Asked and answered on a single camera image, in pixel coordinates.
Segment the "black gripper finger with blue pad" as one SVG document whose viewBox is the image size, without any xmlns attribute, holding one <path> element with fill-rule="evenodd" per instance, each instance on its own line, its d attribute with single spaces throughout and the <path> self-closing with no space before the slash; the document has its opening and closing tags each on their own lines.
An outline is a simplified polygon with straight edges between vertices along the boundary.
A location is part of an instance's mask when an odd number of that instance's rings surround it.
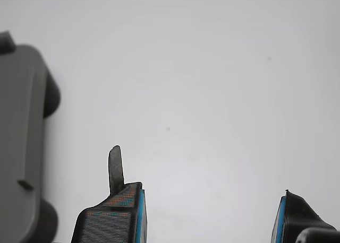
<svg viewBox="0 0 340 243">
<path fill-rule="evenodd" d="M 147 242 L 147 209 L 141 182 L 124 182 L 121 148 L 108 155 L 109 196 L 83 210 L 76 220 L 72 242 Z"/>
<path fill-rule="evenodd" d="M 280 199 L 271 242 L 336 243 L 337 230 L 326 223 L 301 196 L 287 190 Z"/>
</svg>

